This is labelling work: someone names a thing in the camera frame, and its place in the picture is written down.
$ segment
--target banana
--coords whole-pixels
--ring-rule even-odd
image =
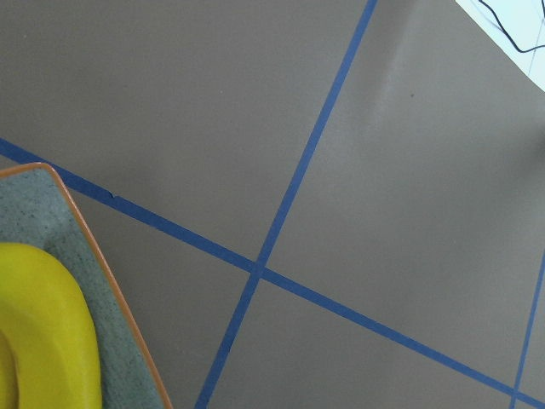
[[[53,256],[0,243],[0,331],[14,356],[18,409],[102,408],[93,320]]]
[[[14,356],[0,332],[0,409],[17,409],[17,378]]]

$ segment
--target yellow banana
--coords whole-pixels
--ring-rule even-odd
[[[0,331],[14,356],[19,409],[102,407],[95,327],[53,256],[0,243]]]
[[[0,332],[0,409],[17,409],[17,378],[14,356]]]

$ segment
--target brown edge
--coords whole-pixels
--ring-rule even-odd
[[[0,170],[0,178],[18,175],[19,173],[24,173],[29,170],[36,170],[36,169],[46,170],[53,177],[55,184],[57,185],[60,192],[64,196],[66,202],[68,203],[68,206],[70,207],[72,211],[72,214],[77,220],[77,224],[79,224],[79,227],[82,229],[83,234],[85,235],[85,238],[87,239],[89,243],[89,246],[91,247],[93,253],[95,254],[96,259],[98,260],[100,266],[102,267],[102,271],[104,272],[104,275],[106,276],[108,283],[110,284],[110,287],[112,288],[113,294],[115,295],[118,301],[119,307],[123,311],[123,315],[125,316],[125,319],[129,323],[129,327],[131,331],[133,332],[133,336],[136,339],[136,343],[138,343],[138,346],[140,347],[140,350],[142,354],[144,355],[144,359],[150,369],[150,372],[152,373],[153,380],[155,381],[158,392],[161,396],[161,400],[163,401],[164,407],[167,409],[173,409],[172,403],[170,402],[169,395],[167,394],[167,391],[166,391],[166,388],[164,387],[161,376],[159,375],[159,371],[157,367],[155,366],[155,362],[153,362],[153,358],[150,354],[149,349],[147,348],[146,342],[144,341],[144,338],[140,330],[138,329],[138,325],[136,324],[135,317],[133,317],[132,313],[130,312],[129,305],[125,301],[125,297],[123,296],[123,293],[121,292],[121,289],[119,288],[119,285],[115,277],[113,276],[113,273],[110,267],[108,266],[108,263],[106,262],[106,259],[104,258],[104,255],[100,251],[100,248],[95,240],[95,237],[91,233],[89,226],[87,226],[87,223],[83,219],[83,216],[76,205],[76,202],[70,195],[70,192],[68,192],[68,188],[66,187],[66,185],[60,178],[57,171],[49,164],[36,162],[32,164],[22,164],[19,166],[8,168],[6,170]]]

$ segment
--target cable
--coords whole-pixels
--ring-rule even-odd
[[[517,43],[513,40],[513,38],[509,35],[508,31],[503,26],[502,22],[500,21],[499,17],[496,14],[496,11],[489,6],[487,3],[485,3],[483,0],[479,0],[479,3],[481,3],[483,6],[485,6],[492,15],[494,15],[494,18],[496,19],[497,24],[500,26],[500,30],[502,30],[503,34],[505,34],[505,37],[508,38],[508,40],[511,42],[511,44],[516,48],[517,51],[520,53],[530,53],[531,51],[535,51],[537,49],[545,49],[545,44],[537,45],[536,47],[532,47],[531,49],[521,49]],[[542,9],[543,9],[543,19],[545,19],[545,0],[542,0]]]

